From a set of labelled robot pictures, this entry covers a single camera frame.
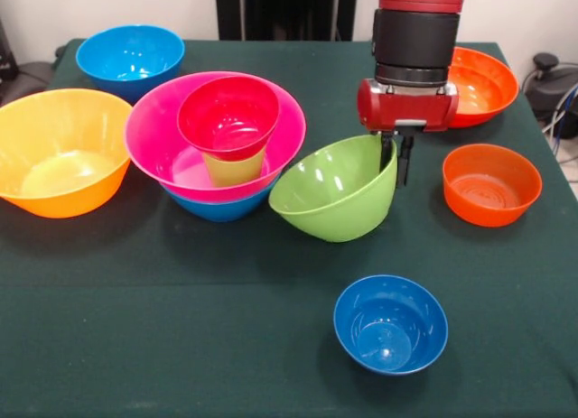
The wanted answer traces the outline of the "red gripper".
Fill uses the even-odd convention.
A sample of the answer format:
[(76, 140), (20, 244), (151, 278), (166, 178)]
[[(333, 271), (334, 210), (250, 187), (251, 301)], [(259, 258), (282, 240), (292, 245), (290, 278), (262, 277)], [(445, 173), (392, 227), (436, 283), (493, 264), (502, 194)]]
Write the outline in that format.
[[(359, 121), (370, 132), (398, 132), (410, 127), (423, 132), (448, 129), (459, 103), (457, 87), (447, 82), (433, 88), (386, 85), (375, 79), (359, 84), (357, 108)], [(381, 133), (379, 170), (384, 171), (396, 159), (396, 143), (391, 133)], [(403, 135), (397, 159), (397, 186), (406, 186), (415, 137)]]

